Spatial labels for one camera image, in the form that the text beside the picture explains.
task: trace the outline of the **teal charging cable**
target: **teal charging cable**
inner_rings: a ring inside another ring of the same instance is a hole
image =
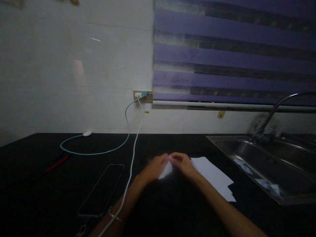
[[[101,155],[101,154],[109,153],[109,152],[111,152],[111,151],[115,151],[115,150],[119,149],[121,146],[123,146],[123,145],[125,144],[125,142],[128,140],[129,135],[130,135],[130,129],[129,129],[129,124],[128,124],[128,120],[127,120],[127,116],[126,116],[126,111],[127,111],[128,107],[129,107],[131,104],[133,104],[134,102],[136,102],[137,100],[139,100],[139,99],[141,99],[141,98],[143,98],[143,97],[145,97],[145,96],[143,95],[143,96],[137,98],[137,99],[134,100],[132,103],[130,103],[130,104],[126,107],[126,109],[125,109],[125,118],[126,118],[126,122],[127,122],[127,126],[128,126],[128,135],[127,135],[126,140],[125,140],[125,141],[122,143],[122,145],[120,145],[119,147],[117,147],[117,148],[115,148],[115,149],[113,149],[113,150],[108,150],[108,151],[101,152],[101,153],[92,153],[92,154],[77,153],[77,152],[69,151],[69,150],[63,148],[63,144],[64,144],[65,142],[67,142],[68,140],[73,139],[73,138],[76,138],[76,137],[81,137],[81,136],[83,136],[83,135],[78,135],[78,136],[74,136],[74,137],[71,137],[71,138],[68,138],[68,139],[64,140],[64,141],[60,144],[60,148],[63,149],[64,151],[66,151],[66,152],[69,152],[69,153],[71,153],[71,154],[76,154],[76,155]]]

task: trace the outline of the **zebra blind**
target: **zebra blind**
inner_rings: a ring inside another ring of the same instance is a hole
[[[154,100],[274,104],[316,92],[316,1],[156,0],[154,42]]]

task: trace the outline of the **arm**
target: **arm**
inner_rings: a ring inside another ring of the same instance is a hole
[[[156,156],[146,168],[135,177],[132,184],[129,186],[126,192],[125,202],[121,212],[118,215],[122,221],[114,220],[112,225],[105,231],[103,236],[120,236],[123,228],[124,228],[124,221],[128,218],[129,214],[131,213],[133,207],[135,206],[139,196],[141,195],[145,186],[158,179],[160,174],[163,172],[167,162],[168,162],[168,154],[165,153],[161,156]],[[113,206],[111,213],[113,215],[116,214],[118,209],[122,204],[121,197]],[[104,218],[100,221],[100,223],[96,226],[96,228],[90,234],[90,237],[97,237],[102,230],[106,227],[106,225],[110,222],[112,217],[108,214],[104,216]]]
[[[233,237],[267,236],[247,217],[227,202],[213,186],[194,168],[186,154],[172,153],[170,162],[191,180],[204,194],[218,214],[229,234]]]

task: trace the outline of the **black countertop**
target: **black countertop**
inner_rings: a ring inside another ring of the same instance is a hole
[[[39,167],[45,168],[48,161],[61,155],[59,144],[74,135],[37,133],[1,147],[1,186]],[[108,154],[73,155],[36,182],[1,192],[1,232],[5,236],[75,236],[85,222],[77,216],[78,208],[109,164],[125,165],[110,205],[123,194],[135,137],[131,135],[123,147]],[[125,139],[126,134],[93,134],[73,139],[65,147],[82,153],[103,152]],[[229,188],[237,201],[232,204],[269,236],[316,236],[315,204],[277,204],[202,134],[140,134],[132,179],[154,156],[174,151],[191,157],[205,156],[228,175],[234,181]],[[97,222],[88,223],[87,233]],[[176,171],[146,187],[126,223],[124,235],[131,232],[147,236],[227,236],[204,197]]]

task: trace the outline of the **hand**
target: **hand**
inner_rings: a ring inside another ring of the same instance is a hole
[[[168,154],[165,153],[161,156],[156,156],[140,173],[140,178],[145,185],[156,180],[164,171],[164,168],[168,162]]]
[[[193,166],[190,158],[187,154],[174,152],[170,154],[170,162],[174,166],[178,167],[178,169],[190,180],[195,178],[200,173]]]

